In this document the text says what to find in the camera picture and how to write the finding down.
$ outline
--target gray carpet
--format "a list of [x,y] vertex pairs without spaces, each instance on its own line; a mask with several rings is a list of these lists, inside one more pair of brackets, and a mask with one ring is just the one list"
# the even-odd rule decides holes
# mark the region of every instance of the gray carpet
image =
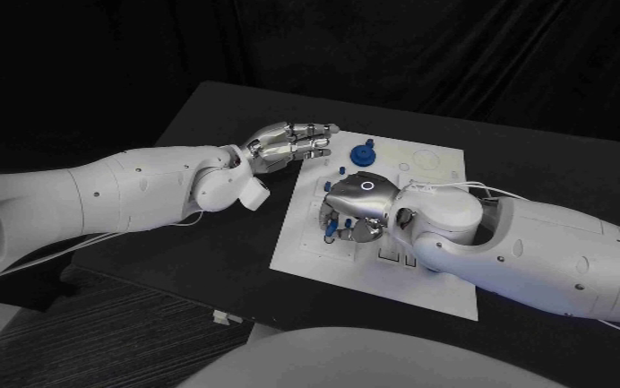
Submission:
[[247,342],[252,324],[213,323],[208,307],[74,267],[62,280],[78,295],[0,334],[3,388],[176,386]]

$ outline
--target robotic hand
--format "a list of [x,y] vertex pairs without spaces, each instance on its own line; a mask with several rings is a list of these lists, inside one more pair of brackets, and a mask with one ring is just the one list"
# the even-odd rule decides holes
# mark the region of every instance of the robotic hand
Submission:
[[[340,215],[358,221],[337,230]],[[434,272],[546,312],[620,322],[620,228],[578,211],[450,185],[399,189],[359,172],[332,186],[319,223],[329,243],[386,233]]]
[[92,233],[163,227],[268,197],[254,175],[330,154],[336,125],[280,123],[241,146],[136,149],[76,168],[0,175],[0,271],[29,252]]

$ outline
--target small blue part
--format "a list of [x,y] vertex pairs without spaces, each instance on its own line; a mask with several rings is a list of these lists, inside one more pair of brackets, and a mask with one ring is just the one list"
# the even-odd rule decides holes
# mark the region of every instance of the small blue part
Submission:
[[372,139],[366,140],[366,144],[353,147],[352,150],[352,162],[359,167],[368,167],[378,158],[378,154],[373,151],[375,142]]
[[326,229],[326,237],[332,237],[332,234],[336,232],[337,229],[339,229],[339,222],[336,220],[332,220]]

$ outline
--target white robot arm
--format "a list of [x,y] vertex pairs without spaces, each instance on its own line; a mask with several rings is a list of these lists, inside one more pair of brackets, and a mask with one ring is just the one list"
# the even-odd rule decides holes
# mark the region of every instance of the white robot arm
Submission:
[[[340,214],[359,221],[329,229]],[[578,211],[513,197],[479,200],[456,186],[401,190],[359,172],[330,188],[320,224],[332,239],[358,242],[385,229],[433,271],[546,312],[620,322],[620,229]],[[483,243],[480,225],[492,234]]]
[[124,151],[76,168],[0,175],[0,271],[40,247],[92,233],[144,231],[239,199],[268,197],[254,174],[327,156],[336,125],[274,124],[239,148]]

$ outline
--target white plastic panel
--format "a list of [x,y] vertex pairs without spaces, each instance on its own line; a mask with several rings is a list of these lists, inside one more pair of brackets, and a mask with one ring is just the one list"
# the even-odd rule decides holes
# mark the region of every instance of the white plastic panel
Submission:
[[[352,163],[350,151],[371,138],[378,159],[372,166],[359,168]],[[270,268],[476,321],[476,287],[469,282],[424,268],[402,247],[391,244],[388,235],[372,243],[336,240],[329,246],[317,226],[327,180],[335,184],[346,175],[371,171],[397,185],[401,175],[407,181],[466,181],[463,151],[347,132],[333,135],[329,148],[329,162],[304,161]],[[340,167],[346,168],[345,176]],[[379,250],[392,257],[398,254],[398,262],[379,259]]]

